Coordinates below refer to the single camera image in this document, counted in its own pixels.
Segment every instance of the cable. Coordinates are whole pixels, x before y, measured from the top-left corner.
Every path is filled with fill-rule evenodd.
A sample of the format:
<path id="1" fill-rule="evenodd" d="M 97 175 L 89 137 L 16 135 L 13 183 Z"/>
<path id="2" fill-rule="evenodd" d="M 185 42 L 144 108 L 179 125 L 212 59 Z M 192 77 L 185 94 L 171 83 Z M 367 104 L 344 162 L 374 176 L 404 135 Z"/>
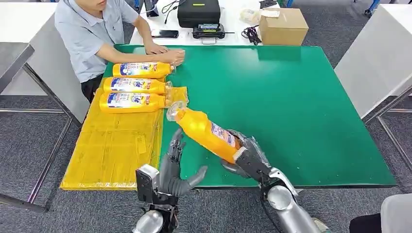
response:
<path id="1" fill-rule="evenodd" d="M 253 43 L 254 45 L 258 45 L 259 43 L 262 42 L 262 41 L 259 39 L 258 33 L 257 33 L 257 31 L 256 31 L 256 27 L 257 27 L 257 26 L 259 26 L 259 25 L 256 25 L 256 26 L 253 26 L 253 27 L 249 27 L 249 28 L 245 28 L 245 29 L 243 30 L 243 32 L 241 33 L 241 35 L 242 35 L 244 38 L 249 39 L 249 42 Z"/>
<path id="2" fill-rule="evenodd" d="M 154 11 L 155 9 L 156 9 L 156 4 L 153 4 L 153 7 L 150 10 L 145 11 L 145 12 L 140 12 L 139 15 Z"/>
<path id="3" fill-rule="evenodd" d="M 167 13 L 166 19 L 165 19 L 165 24 L 167 23 L 167 19 L 169 17 L 170 12 L 176 10 L 179 6 L 181 6 L 185 2 L 186 2 L 186 0 L 183 0 L 182 2 L 180 2 L 179 0 L 174 0 L 171 3 L 167 4 L 166 6 L 164 6 L 162 8 L 162 14 Z M 179 3 L 179 4 L 177 6 L 174 6 L 172 9 L 170 9 L 173 6 L 173 4 L 175 4 L 175 3 Z"/>
<path id="4" fill-rule="evenodd" d="M 282 231 L 279 229 L 279 227 L 275 224 L 275 221 L 273 220 L 272 216 L 270 216 L 268 209 L 265 206 L 265 191 L 263 191 L 263 174 L 260 172 L 260 182 L 262 187 L 260 188 L 260 204 L 262 205 L 263 211 L 265 212 L 266 216 L 268 219 L 272 222 L 273 226 L 277 230 L 277 232 L 281 233 Z"/>
<path id="5" fill-rule="evenodd" d="M 260 204 L 262 205 L 263 211 L 265 212 L 266 216 L 268 217 L 268 219 L 272 222 L 273 226 L 275 227 L 275 229 L 277 230 L 277 232 L 281 233 L 279 227 L 276 225 L 275 221 L 273 220 L 273 218 L 270 216 L 268 209 L 265 206 L 265 203 L 263 201 L 263 196 L 260 196 Z"/>

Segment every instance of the short-sleeved shirt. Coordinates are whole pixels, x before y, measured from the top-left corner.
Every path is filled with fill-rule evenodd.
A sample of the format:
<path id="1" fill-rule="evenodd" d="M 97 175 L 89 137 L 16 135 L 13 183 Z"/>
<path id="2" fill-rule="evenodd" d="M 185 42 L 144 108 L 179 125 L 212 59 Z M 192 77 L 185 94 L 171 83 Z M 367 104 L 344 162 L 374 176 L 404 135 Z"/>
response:
<path id="1" fill-rule="evenodd" d="M 90 15 L 74 0 L 59 1 L 54 23 L 81 83 L 104 73 L 107 61 L 96 53 L 104 43 L 124 44 L 122 22 L 133 23 L 138 16 L 124 0 L 107 0 L 103 19 Z"/>

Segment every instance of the green tabletop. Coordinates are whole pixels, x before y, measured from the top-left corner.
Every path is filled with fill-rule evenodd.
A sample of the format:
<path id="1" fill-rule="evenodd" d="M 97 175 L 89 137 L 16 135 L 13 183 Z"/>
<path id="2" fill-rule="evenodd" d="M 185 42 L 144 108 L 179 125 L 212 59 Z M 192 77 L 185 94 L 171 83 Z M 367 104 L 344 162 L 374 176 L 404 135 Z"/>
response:
<path id="1" fill-rule="evenodd" d="M 171 46 L 185 62 L 168 76 L 187 86 L 189 108 L 254 136 L 272 166 L 296 187 L 389 187 L 395 181 L 320 47 Z M 144 53 L 119 45 L 122 52 Z M 108 65 L 105 76 L 111 75 Z M 164 119 L 163 156 L 178 125 Z M 199 187 L 256 186 L 185 138 L 182 177 L 208 166 Z"/>

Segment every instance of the man's hand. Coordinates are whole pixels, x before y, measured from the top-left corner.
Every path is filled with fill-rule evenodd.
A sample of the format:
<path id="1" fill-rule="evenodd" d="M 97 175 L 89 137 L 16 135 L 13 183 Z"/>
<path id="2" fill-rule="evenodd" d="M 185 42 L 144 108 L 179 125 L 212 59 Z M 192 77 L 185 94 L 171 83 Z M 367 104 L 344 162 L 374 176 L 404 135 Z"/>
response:
<path id="1" fill-rule="evenodd" d="M 160 62 L 171 64 L 172 66 L 179 66 L 185 60 L 184 50 L 170 50 L 166 53 L 159 54 Z"/>
<path id="2" fill-rule="evenodd" d="M 146 50 L 147 55 L 161 54 L 161 53 L 166 53 L 167 51 L 169 51 L 167 47 L 158 45 L 154 42 L 145 44 L 144 49 Z"/>

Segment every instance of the yellow bottle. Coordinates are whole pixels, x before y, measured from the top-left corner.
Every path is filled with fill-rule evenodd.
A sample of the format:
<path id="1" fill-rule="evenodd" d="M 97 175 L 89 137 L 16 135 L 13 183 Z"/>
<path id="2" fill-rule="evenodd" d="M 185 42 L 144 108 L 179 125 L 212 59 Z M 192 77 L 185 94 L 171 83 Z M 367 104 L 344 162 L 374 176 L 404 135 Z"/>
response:
<path id="1" fill-rule="evenodd" d="M 139 92 L 167 94 L 172 89 L 172 82 L 160 82 L 156 79 L 107 78 L 104 81 L 105 92 Z"/>
<path id="2" fill-rule="evenodd" d="M 174 66 L 163 62 L 135 62 L 113 65 L 113 76 L 131 78 L 160 79 L 170 74 Z"/>
<path id="3" fill-rule="evenodd" d="M 140 113 L 154 112 L 168 103 L 166 97 L 153 93 L 105 92 L 99 104 L 104 113 Z"/>
<path id="4" fill-rule="evenodd" d="M 238 139 L 211 122 L 205 113 L 191 110 L 186 107 L 186 103 L 178 101 L 167 111 L 167 119 L 176 121 L 187 136 L 204 148 L 230 163 L 235 163 L 233 155 L 240 148 Z"/>

